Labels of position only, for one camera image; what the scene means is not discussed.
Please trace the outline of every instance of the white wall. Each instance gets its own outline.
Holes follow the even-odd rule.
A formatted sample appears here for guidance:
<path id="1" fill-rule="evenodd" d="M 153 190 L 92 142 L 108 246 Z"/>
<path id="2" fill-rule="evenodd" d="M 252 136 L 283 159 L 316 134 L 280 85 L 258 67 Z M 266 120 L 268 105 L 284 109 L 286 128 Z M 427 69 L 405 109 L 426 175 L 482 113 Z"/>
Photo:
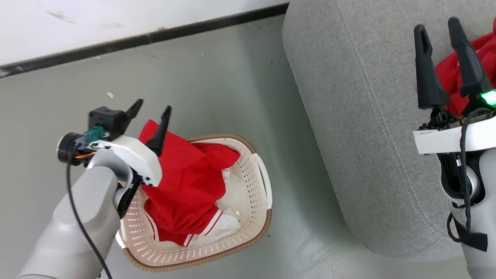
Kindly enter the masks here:
<path id="1" fill-rule="evenodd" d="M 288 0 L 2 0 L 0 65 Z"/>

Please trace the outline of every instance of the couch seam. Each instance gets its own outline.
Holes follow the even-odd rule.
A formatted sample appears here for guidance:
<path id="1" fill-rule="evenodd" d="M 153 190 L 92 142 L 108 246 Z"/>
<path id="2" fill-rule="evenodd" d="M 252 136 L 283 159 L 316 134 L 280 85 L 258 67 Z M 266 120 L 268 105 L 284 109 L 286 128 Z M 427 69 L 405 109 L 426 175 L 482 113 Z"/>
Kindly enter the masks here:
<path id="1" fill-rule="evenodd" d="M 406 175 L 407 179 L 408 179 L 408 182 L 405 180 L 405 175 L 402 173 L 402 170 L 406 173 L 406 170 L 404 169 L 404 166 L 400 166 L 400 165 L 403 165 L 403 161 L 401 159 L 401 157 L 399 156 L 399 153 L 397 152 L 397 147 L 396 147 L 396 143 L 394 142 L 394 139 L 392 138 L 392 135 L 390 133 L 390 130 L 389 130 L 389 127 L 387 125 L 387 121 L 384 117 L 384 114 L 382 112 L 382 109 L 380 107 L 380 104 L 378 103 L 378 99 L 375 95 L 375 92 L 373 91 L 373 88 L 372 88 L 372 85 L 370 84 L 370 82 L 367 82 L 364 75 L 367 77 L 367 80 L 369 79 L 368 77 L 368 74 L 367 74 L 367 70 L 365 69 L 365 66 L 363 65 L 363 60 L 362 58 L 360 57 L 360 53 L 358 52 L 358 49 L 356 49 L 355 45 L 353 44 L 353 38 L 351 36 L 351 33 L 349 31 L 349 26 L 347 24 L 347 22 L 345 20 L 343 20 L 344 18 L 344 14 L 342 13 L 341 9 L 339 8 L 339 5 L 336 1 L 333 1 L 335 6 L 336 6 L 336 10 L 337 10 L 337 13 L 338 13 L 338 17 L 340 17 L 340 22 L 341 24 L 344 22 L 344 30 L 346 31 L 346 35 L 347 35 L 347 43 L 348 45 L 350 46 L 350 49 L 353 53 L 353 57 L 355 59 L 355 63 L 356 65 L 358 66 L 359 69 L 361 69 L 361 72 L 360 72 L 360 76 L 364 82 L 364 85 L 365 85 L 365 88 L 367 89 L 367 94 L 369 96 L 369 100 L 371 101 L 371 104 L 372 103 L 375 103 L 376 106 L 377 106 L 377 109 L 375 108 L 375 106 L 372 104 L 372 108 L 374 110 L 374 113 L 375 113 L 375 116 L 376 116 L 376 119 L 378 120 L 379 122 L 379 125 L 381 126 L 381 129 L 382 129 L 382 133 L 384 134 L 384 137 L 386 139 L 386 142 L 389 146 L 389 151 L 391 152 L 391 154 L 393 155 L 393 157 L 397 157 L 398 160 L 400 161 L 398 164 L 398 161 L 397 159 L 394 159 L 395 161 L 395 164 L 396 164 L 396 167 L 398 168 L 398 173 L 400 174 L 401 176 L 401 179 L 403 180 L 403 186 L 405 187 L 406 191 L 407 191 L 407 194 L 408 194 L 408 197 L 410 199 L 410 202 L 412 203 L 417 215 L 419 216 L 419 218 L 422 220 L 422 222 L 424 222 L 424 224 L 427 226 L 427 228 L 429 228 L 434 234 L 436 235 L 439 235 L 439 232 L 441 233 L 442 236 L 444 236 L 444 232 L 442 230 L 440 230 L 436 224 L 434 224 L 430 219 L 429 217 L 427 216 L 427 214 L 424 212 L 422 206 L 420 205 L 419 201 L 418 201 L 418 198 L 417 198 L 417 195 L 415 194 L 415 191 L 413 190 L 412 187 L 410 187 L 408 185 L 408 182 L 410 182 L 410 180 L 408 179 L 408 175 Z M 419 212 L 419 209 L 417 208 L 417 206 L 415 205 L 415 202 L 414 202 L 414 198 L 412 197 L 412 193 L 410 193 L 410 191 L 414 194 L 414 197 L 415 197 L 415 200 L 417 201 L 416 203 L 419 204 L 419 207 L 420 207 L 420 210 L 422 211 L 422 213 Z M 435 229 L 433 229 L 427 222 L 426 220 L 431 223 L 434 227 L 437 228 L 438 231 L 436 231 Z"/>
<path id="2" fill-rule="evenodd" d="M 417 249 L 417 250 L 412 251 L 412 252 L 407 252 L 407 253 L 404 253 L 404 254 L 385 255 L 385 256 L 387 256 L 387 257 L 407 257 L 407 256 L 412 256 L 412 255 L 415 255 L 415 254 L 418 254 L 418 253 L 420 253 L 422 251 L 427 250 L 428 248 L 430 248 L 431 246 L 433 246 L 434 244 L 436 244 L 441 239 L 443 239 L 442 236 L 438 237 L 434 242 L 428 244 L 426 247 L 422 247 L 422 248 Z"/>

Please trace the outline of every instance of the basket rim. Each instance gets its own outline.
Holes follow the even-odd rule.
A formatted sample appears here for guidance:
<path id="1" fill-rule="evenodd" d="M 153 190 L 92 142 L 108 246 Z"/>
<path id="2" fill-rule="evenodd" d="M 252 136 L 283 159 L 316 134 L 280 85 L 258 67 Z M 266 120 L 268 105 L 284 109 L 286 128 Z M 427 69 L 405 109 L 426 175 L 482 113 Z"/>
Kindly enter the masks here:
<path id="1" fill-rule="evenodd" d="M 238 140 L 241 143 L 243 143 L 244 145 L 246 145 L 252 154 L 256 153 L 255 148 L 253 147 L 253 145 L 251 145 L 251 143 L 248 140 L 246 140 L 245 138 L 243 138 L 241 136 L 235 135 L 235 134 L 215 134 L 215 135 L 207 135 L 207 136 L 201 136 L 201 137 L 188 138 L 186 140 L 189 142 L 195 142 L 195 141 L 200 141 L 200 140 L 210 140 L 210 139 L 212 140 L 212 139 L 221 139 L 221 138 L 229 138 L 229 139 Z M 254 239 L 252 239 L 246 243 L 243 243 L 239 246 L 233 247 L 229 250 L 226 250 L 224 252 L 221 252 L 221 253 L 218 253 L 215 255 L 211 255 L 211 256 L 208 256 L 205 258 L 192 260 L 190 262 L 172 264 L 172 265 L 167 265 L 167 266 L 149 266 L 149 265 L 146 265 L 146 264 L 140 262 L 131 253 L 129 248 L 127 248 L 127 247 L 123 248 L 123 253 L 124 253 L 125 257 L 134 266 L 136 266 L 137 268 L 139 268 L 141 270 L 147 271 L 147 272 L 166 272 L 166 271 L 173 271 L 173 270 L 178 270 L 178 269 L 183 269 L 183 268 L 194 267 L 194 266 L 198 266 L 201 264 L 209 263 L 209 262 L 224 258 L 226 256 L 232 255 L 234 253 L 237 253 L 239 251 L 242 251 L 246 248 L 253 246 L 255 243 L 260 241 L 262 239 L 262 237 L 264 237 L 264 235 L 267 233 L 267 231 L 269 230 L 271 220 L 272 220 L 272 209 L 268 209 L 267 210 L 267 216 L 265 218 L 265 224 L 263 225 L 262 230 L 258 233 L 258 235 Z"/>

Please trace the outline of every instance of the white plastic basket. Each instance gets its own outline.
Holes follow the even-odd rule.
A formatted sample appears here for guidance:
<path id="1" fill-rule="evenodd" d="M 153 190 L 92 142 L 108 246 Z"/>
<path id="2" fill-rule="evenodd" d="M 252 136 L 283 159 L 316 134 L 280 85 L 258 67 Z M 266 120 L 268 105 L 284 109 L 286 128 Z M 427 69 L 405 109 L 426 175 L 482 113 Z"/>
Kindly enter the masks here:
<path id="1" fill-rule="evenodd" d="M 255 244 L 269 229 L 272 189 L 267 169 L 255 148 L 244 138 L 231 134 L 198 137 L 188 141 L 219 143 L 240 153 L 231 171 L 243 179 L 243 184 L 230 187 L 219 203 L 239 212 L 241 228 L 231 236 L 206 245 L 184 247 L 169 241 L 153 240 L 152 227 L 143 209 L 148 197 L 139 189 L 121 221 L 116 239 L 126 257 L 145 271 L 176 270 L 226 257 Z"/>

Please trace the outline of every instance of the couch cushion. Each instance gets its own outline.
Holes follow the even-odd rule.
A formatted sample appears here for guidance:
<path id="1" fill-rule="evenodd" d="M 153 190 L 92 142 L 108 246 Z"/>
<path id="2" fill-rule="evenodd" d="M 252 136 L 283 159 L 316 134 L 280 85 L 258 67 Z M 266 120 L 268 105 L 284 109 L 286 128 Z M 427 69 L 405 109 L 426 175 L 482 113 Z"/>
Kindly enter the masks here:
<path id="1" fill-rule="evenodd" d="M 449 200 L 435 155 L 412 135 L 413 29 L 426 26 L 434 63 L 453 50 L 447 21 L 469 39 L 492 31 L 494 0 L 294 0 L 284 45 L 332 186 L 352 233 L 373 252 L 416 261 L 462 254 L 446 233 Z"/>

